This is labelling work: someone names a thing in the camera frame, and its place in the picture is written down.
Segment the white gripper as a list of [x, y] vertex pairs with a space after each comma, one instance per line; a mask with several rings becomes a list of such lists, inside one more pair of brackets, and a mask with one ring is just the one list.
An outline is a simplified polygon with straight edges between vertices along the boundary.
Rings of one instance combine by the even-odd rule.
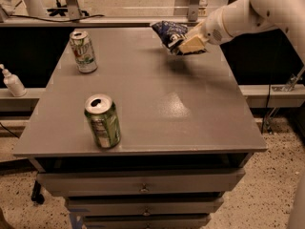
[[223, 6], [209, 14], [202, 22], [190, 28], [179, 46], [181, 54], [197, 54], [206, 51], [206, 44], [221, 45], [234, 38], [234, 26], [229, 8]]

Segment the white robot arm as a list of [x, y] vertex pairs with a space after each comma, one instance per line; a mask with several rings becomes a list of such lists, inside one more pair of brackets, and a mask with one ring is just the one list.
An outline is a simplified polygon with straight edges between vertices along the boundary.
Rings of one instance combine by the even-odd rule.
[[[209, 14], [187, 40], [219, 44], [246, 32], [279, 28], [302, 56], [303, 9], [304, 0], [237, 0]], [[269, 150], [253, 156], [248, 174], [201, 229], [304, 229], [304, 143], [282, 118], [275, 129], [274, 136], [264, 135]]]

